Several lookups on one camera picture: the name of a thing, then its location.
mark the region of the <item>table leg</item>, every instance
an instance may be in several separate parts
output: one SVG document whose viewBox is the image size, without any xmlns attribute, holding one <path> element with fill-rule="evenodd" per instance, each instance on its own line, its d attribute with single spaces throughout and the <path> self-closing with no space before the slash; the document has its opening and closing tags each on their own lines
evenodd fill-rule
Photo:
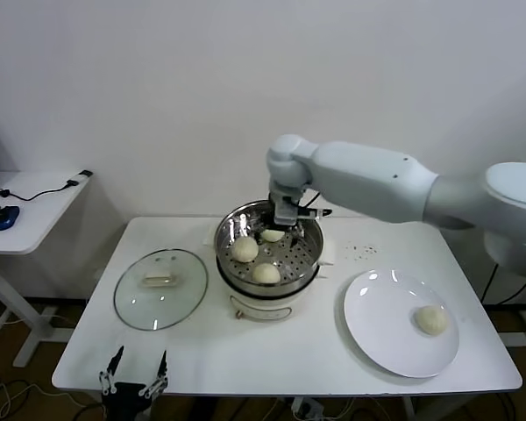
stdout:
<svg viewBox="0 0 526 421">
<path fill-rule="evenodd" d="M 40 342 L 68 343 L 74 329 L 55 329 L 49 323 L 56 308 L 47 307 L 39 314 L 1 275 L 0 301 L 32 330 L 14 360 L 14 367 L 25 367 Z"/>
<path fill-rule="evenodd" d="M 414 419 L 416 421 L 438 421 L 450 414 L 466 403 L 474 399 L 476 395 L 448 395 L 441 396 L 434 402 L 421 408 Z"/>
</svg>

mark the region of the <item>computer mouse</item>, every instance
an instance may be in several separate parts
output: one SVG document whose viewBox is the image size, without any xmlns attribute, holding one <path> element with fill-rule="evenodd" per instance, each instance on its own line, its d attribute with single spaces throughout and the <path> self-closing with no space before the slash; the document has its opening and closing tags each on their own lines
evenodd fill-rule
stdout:
<svg viewBox="0 0 526 421">
<path fill-rule="evenodd" d="M 19 206 L 4 206 L 0 210 L 0 231 L 11 228 L 19 216 Z"/>
</svg>

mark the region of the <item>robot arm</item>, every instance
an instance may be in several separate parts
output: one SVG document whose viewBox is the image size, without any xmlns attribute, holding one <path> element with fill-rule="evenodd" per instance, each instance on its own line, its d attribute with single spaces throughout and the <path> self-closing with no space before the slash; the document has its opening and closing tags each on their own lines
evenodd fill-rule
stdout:
<svg viewBox="0 0 526 421">
<path fill-rule="evenodd" d="M 269 149 L 267 166 L 278 225 L 296 223 L 298 203 L 311 188 L 331 203 L 386 222 L 476 225 L 526 243 L 526 163 L 493 165 L 476 176 L 441 176 L 404 153 L 285 135 Z"/>
</svg>

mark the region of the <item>power cord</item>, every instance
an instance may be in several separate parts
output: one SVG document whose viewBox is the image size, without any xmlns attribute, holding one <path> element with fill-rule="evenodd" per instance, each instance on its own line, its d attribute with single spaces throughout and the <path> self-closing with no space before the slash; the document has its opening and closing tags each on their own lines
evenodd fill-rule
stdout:
<svg viewBox="0 0 526 421">
<path fill-rule="evenodd" d="M 261 419 L 261 421 L 267 421 L 267 418 L 273 413 L 274 409 L 276 408 L 277 406 L 277 403 L 279 403 L 279 399 L 275 399 L 274 400 L 274 403 L 273 403 L 273 406 L 271 407 L 270 410 L 267 411 L 267 413 L 265 414 L 265 416 Z"/>
<path fill-rule="evenodd" d="M 491 272 L 491 276 L 489 276 L 489 282 L 487 283 L 485 289 L 483 290 L 483 294 L 481 295 L 481 303 L 483 303 L 485 301 L 485 297 L 487 296 L 487 292 L 489 291 L 489 287 L 491 286 L 491 284 L 493 283 L 494 281 L 494 276 L 497 275 L 497 269 L 499 268 L 499 265 L 497 263 L 495 263 L 494 265 L 494 268 L 493 268 L 493 272 Z"/>
<path fill-rule="evenodd" d="M 309 206 L 310 206 L 311 204 L 313 204 L 313 203 L 317 200 L 317 198 L 320 197 L 320 196 L 321 196 L 321 193 L 317 193 L 314 197 L 312 197 L 312 198 L 309 200 L 309 202 L 307 202 L 306 204 L 303 205 L 303 208 L 307 208 L 307 207 L 309 207 Z"/>
<path fill-rule="evenodd" d="M 105 405 L 103 405 L 102 403 L 92 403 L 91 405 L 84 406 L 78 412 L 76 412 L 76 415 L 74 415 L 72 421 L 78 421 L 84 412 L 87 412 L 88 410 L 93 410 L 94 408 L 102 408 L 103 418 L 105 418 Z"/>
<path fill-rule="evenodd" d="M 231 415 L 230 421 L 234 421 L 236 419 L 236 417 L 238 416 L 239 412 L 244 409 L 244 406 L 245 406 L 245 404 L 247 403 L 248 400 L 249 400 L 249 398 L 247 397 L 246 399 L 244 399 L 242 401 L 242 403 L 240 405 L 238 405 L 238 407 L 236 408 L 234 413 Z"/>
<path fill-rule="evenodd" d="M 15 193 L 12 193 L 8 189 L 0 189 L 0 197 L 14 196 L 14 197 L 16 197 L 19 200 L 23 200 L 24 202 L 30 202 L 31 200 L 34 200 L 34 199 L 36 199 L 39 196 L 43 196 L 43 195 L 46 195 L 48 193 L 56 193 L 56 192 L 68 189 L 70 187 L 77 186 L 83 180 L 85 180 L 85 178 L 90 178 L 93 174 L 94 173 L 92 173 L 91 171 L 88 171 L 87 169 L 84 169 L 83 171 L 78 173 L 76 176 L 74 176 L 71 179 L 67 180 L 66 184 L 63 187 L 61 187 L 59 189 L 51 189 L 51 190 L 40 191 L 39 193 L 37 193 L 36 195 L 31 196 L 30 198 L 25 198 L 25 197 L 16 195 Z"/>
<path fill-rule="evenodd" d="M 63 316 L 57 316 L 56 314 L 47 315 L 47 314 L 39 314 L 41 318 L 61 318 L 62 320 L 65 320 L 69 322 L 71 325 L 76 326 L 76 322 L 74 320 L 70 320 L 69 318 L 65 318 Z M 19 318 L 18 320 L 12 320 L 11 322 L 3 322 L 0 325 L 15 325 L 16 323 L 21 323 L 27 321 L 26 318 Z"/>
<path fill-rule="evenodd" d="M 523 292 L 525 289 L 526 289 L 526 283 L 524 283 L 524 285 L 522 285 L 522 287 L 518 289 L 512 296 L 510 296 L 509 298 L 505 298 L 504 300 L 498 302 L 496 305 L 502 305 L 502 304 L 508 303 L 513 298 L 516 298 L 517 296 L 519 296 L 520 293 Z"/>
</svg>

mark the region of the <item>white desk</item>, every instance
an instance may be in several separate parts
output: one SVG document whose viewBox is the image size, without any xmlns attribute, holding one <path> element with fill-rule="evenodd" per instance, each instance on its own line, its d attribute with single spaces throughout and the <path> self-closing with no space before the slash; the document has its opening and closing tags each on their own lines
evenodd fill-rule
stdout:
<svg viewBox="0 0 526 421">
<path fill-rule="evenodd" d="M 9 189 L 22 197 L 31 197 L 48 189 L 59 189 L 77 172 L 20 172 L 0 173 L 0 188 Z M 8 230 L 0 232 L 0 254 L 28 254 L 35 250 L 51 231 L 68 206 L 80 194 L 88 180 L 69 189 L 46 194 L 31 202 L 23 202 L 15 197 L 0 197 L 1 206 L 19 206 L 20 213 L 16 223 Z M 35 348 L 42 341 L 68 342 L 73 329 L 54 329 L 47 316 L 54 314 L 54 307 L 47 307 L 39 314 L 26 300 L 0 275 L 0 301 L 6 307 L 0 317 L 0 329 L 8 319 L 10 311 L 32 328 L 18 356 L 15 367 L 24 367 Z"/>
<path fill-rule="evenodd" d="M 440 232 L 422 224 L 370 218 L 326 218 L 337 246 L 334 266 L 320 271 L 303 309 L 272 323 L 237 320 L 214 251 L 203 246 L 218 218 L 135 218 L 121 238 L 53 375 L 60 389 L 99 390 L 97 376 L 124 346 L 116 379 L 149 383 L 167 350 L 166 393 L 249 396 L 384 396 L 517 389 L 522 378 Z M 364 253 L 374 246 L 376 254 Z M 121 274 L 162 248 L 197 253 L 209 271 L 206 297 L 178 325 L 140 332 L 113 308 Z M 339 314 L 347 283 L 372 268 L 400 268 L 425 280 L 458 321 L 456 360 L 440 375 L 408 379 L 379 368 L 354 344 Z"/>
</svg>

